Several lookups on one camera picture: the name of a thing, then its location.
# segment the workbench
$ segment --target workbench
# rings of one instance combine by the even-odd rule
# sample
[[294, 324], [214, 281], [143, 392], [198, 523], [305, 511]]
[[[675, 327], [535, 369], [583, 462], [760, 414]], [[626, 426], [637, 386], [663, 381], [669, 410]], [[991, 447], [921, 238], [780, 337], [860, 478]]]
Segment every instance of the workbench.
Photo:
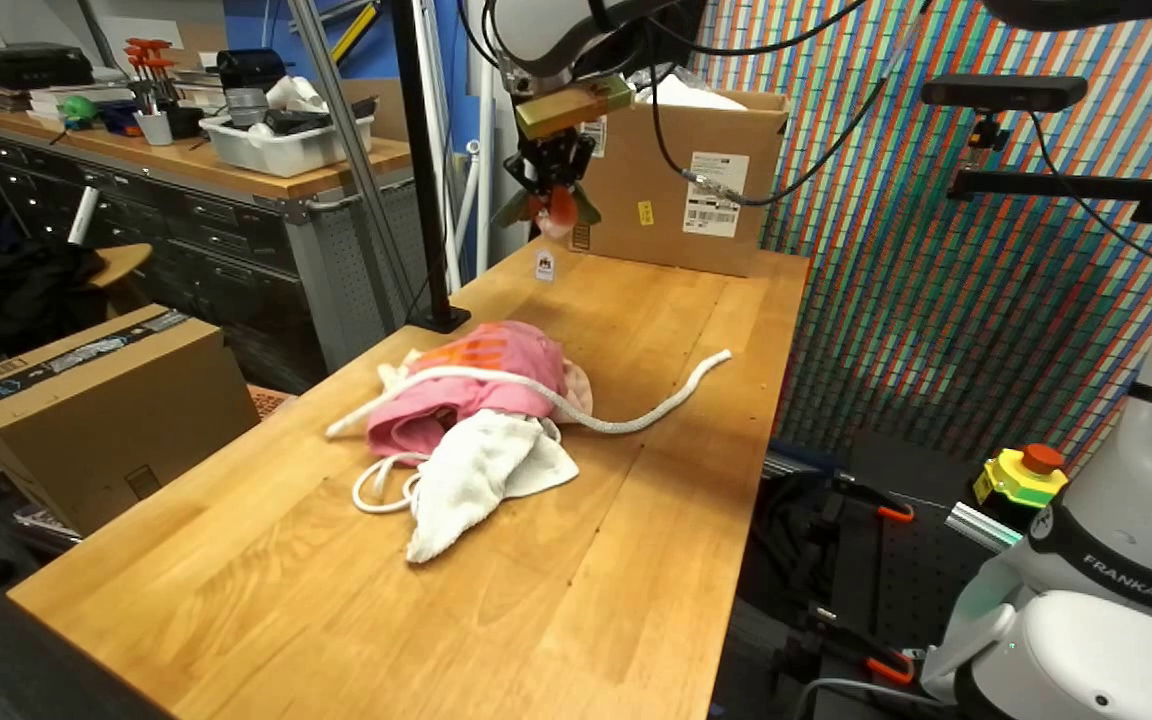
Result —
[[222, 163], [204, 137], [147, 149], [0, 111], [0, 195], [34, 242], [65, 242], [79, 192], [98, 188], [90, 244], [152, 244], [135, 275], [143, 302], [222, 324], [250, 381], [294, 392], [377, 346], [393, 327], [385, 302], [412, 308], [423, 287], [409, 146], [377, 137], [373, 172], [402, 244], [385, 287], [369, 271], [385, 251], [353, 205], [350, 163], [258, 175]]
[[402, 327], [7, 595], [172, 717], [703, 720], [806, 283], [772, 251], [707, 275], [530, 244], [452, 302], [539, 324], [596, 416], [735, 357], [639, 435], [569, 428], [571, 483], [409, 570], [412, 516], [350, 502], [369, 443], [325, 440], [377, 364], [447, 341]]

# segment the cardboard box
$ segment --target cardboard box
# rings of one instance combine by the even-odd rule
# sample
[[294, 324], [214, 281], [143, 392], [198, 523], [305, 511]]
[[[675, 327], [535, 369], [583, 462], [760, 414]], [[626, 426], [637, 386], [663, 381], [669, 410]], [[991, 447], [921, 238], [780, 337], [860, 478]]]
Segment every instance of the cardboard box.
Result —
[[222, 327], [162, 306], [0, 360], [0, 471], [98, 531], [258, 426]]
[[[767, 195], [785, 97], [725, 97], [741, 99], [744, 111], [660, 110], [669, 151], [744, 195]], [[654, 105], [601, 119], [601, 149], [583, 192], [603, 221], [589, 238], [577, 238], [577, 247], [728, 275], [741, 275], [747, 258], [758, 258], [767, 218], [766, 209], [741, 209], [683, 185], [657, 149]]]

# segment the plastic bin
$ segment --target plastic bin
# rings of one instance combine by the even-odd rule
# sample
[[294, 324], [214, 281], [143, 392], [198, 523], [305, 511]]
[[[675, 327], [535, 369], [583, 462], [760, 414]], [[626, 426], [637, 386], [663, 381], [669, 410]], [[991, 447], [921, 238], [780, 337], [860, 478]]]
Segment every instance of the plastic bin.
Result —
[[[200, 129], [214, 137], [217, 159], [263, 175], [299, 175], [345, 159], [336, 129], [312, 129], [295, 137], [252, 137], [223, 129], [227, 115], [207, 115]], [[373, 115], [357, 119], [366, 149], [373, 151]]]

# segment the white robot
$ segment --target white robot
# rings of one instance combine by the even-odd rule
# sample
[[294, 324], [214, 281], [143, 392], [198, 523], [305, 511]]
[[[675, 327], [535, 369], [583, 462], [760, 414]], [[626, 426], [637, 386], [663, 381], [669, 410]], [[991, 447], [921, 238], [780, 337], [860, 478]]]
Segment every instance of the white robot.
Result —
[[[530, 49], [500, 62], [517, 97], [580, 81], [571, 69], [583, 49], [646, 32], [637, 19], [669, 8], [669, 0], [484, 6], [491, 6], [496, 39]], [[1152, 19], [1152, 0], [983, 0], [983, 8], [1035, 32]], [[1030, 546], [987, 561], [961, 592], [921, 684], [929, 695], [998, 717], [1152, 717], [1152, 357], [1124, 420], [1033, 523]]]

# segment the pink cloth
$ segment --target pink cloth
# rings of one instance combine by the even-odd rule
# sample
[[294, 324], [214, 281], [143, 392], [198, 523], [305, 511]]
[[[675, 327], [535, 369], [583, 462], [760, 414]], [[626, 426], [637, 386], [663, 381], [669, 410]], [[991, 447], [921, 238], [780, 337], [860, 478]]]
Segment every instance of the pink cloth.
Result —
[[[409, 373], [415, 375], [423, 369], [500, 369], [533, 375], [535, 386], [565, 395], [565, 354], [539, 327], [520, 321], [491, 321], [452, 346], [427, 347]], [[480, 410], [509, 416], [551, 414], [543, 395], [520, 386], [431, 375], [373, 410], [369, 416], [373, 454], [415, 466], [431, 456], [431, 447], [444, 440], [452, 426], [459, 426]]]

